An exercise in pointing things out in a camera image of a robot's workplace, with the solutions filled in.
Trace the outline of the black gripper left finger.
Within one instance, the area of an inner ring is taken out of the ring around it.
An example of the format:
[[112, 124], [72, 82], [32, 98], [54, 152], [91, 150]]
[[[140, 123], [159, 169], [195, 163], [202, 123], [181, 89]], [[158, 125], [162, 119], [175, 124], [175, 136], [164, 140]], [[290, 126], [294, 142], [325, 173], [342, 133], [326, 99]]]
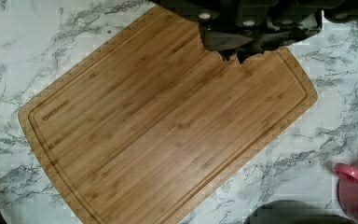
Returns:
[[226, 31], [216, 31], [211, 26], [199, 25], [200, 39], [208, 51], [217, 52], [223, 61], [229, 61], [238, 48], [254, 41], [252, 37]]

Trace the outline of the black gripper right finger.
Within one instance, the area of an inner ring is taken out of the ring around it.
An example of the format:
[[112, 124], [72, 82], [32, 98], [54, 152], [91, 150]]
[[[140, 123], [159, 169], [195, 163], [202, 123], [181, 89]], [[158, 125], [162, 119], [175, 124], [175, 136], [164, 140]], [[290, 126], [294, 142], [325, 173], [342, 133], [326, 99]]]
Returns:
[[317, 35], [322, 30], [322, 11], [317, 9], [307, 15], [300, 23], [286, 24], [275, 27], [271, 21], [267, 22], [267, 29], [255, 40], [236, 49], [237, 59], [244, 63], [248, 58], [265, 51], [273, 51], [283, 46], [290, 46]]

